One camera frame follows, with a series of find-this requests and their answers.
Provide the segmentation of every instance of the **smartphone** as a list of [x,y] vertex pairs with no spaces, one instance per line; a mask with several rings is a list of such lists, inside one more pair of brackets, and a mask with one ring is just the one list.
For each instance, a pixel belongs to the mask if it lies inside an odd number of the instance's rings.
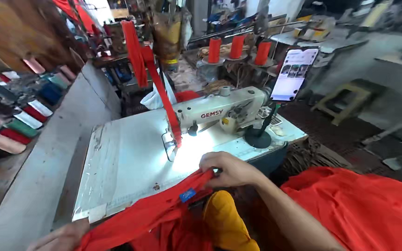
[[318,53],[319,48],[288,49],[271,93],[272,100],[291,101],[296,98]]

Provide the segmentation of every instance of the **hand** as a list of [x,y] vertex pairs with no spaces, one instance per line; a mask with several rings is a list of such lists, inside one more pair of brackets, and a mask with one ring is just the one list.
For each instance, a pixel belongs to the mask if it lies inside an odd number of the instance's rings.
[[200,161],[200,169],[205,172],[211,168],[221,168],[222,173],[209,180],[206,184],[208,187],[256,185],[259,180],[266,178],[257,168],[227,152],[204,154]]
[[76,220],[32,243],[27,251],[73,251],[88,230],[88,218]]

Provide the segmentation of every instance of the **green fabric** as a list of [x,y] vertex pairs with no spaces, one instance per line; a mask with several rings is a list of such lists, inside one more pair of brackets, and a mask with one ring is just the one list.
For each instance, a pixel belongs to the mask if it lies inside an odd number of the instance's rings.
[[62,90],[66,90],[67,89],[67,84],[65,82],[63,82],[63,80],[61,80],[59,77],[57,76],[51,76],[49,77],[49,81],[51,81],[53,84],[55,84],[56,86],[58,86],[60,89]]
[[5,127],[15,130],[28,138],[33,138],[38,134],[38,131],[21,122],[17,118],[14,118],[10,123],[7,123]]

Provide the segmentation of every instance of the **yellow pants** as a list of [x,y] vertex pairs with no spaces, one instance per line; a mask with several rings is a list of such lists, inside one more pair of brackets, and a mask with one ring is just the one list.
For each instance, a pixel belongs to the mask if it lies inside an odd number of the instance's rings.
[[214,193],[204,208],[203,220],[209,226],[214,247],[229,251],[260,250],[257,242],[249,236],[230,193]]

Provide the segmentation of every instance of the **white plastic bag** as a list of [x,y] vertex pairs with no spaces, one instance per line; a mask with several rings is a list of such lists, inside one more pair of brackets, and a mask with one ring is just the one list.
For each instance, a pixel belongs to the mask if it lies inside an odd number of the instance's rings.
[[[173,90],[171,89],[170,84],[168,83],[167,77],[164,74],[164,85],[165,89],[167,91],[167,96],[168,99],[170,100],[170,103],[176,104],[176,97],[175,94],[173,93]],[[161,97],[159,96],[158,90],[156,89],[156,85],[153,83],[153,91],[149,94],[147,94],[142,100],[141,104],[146,106],[149,110],[154,110],[154,109],[159,109],[164,107],[164,104],[162,103]]]

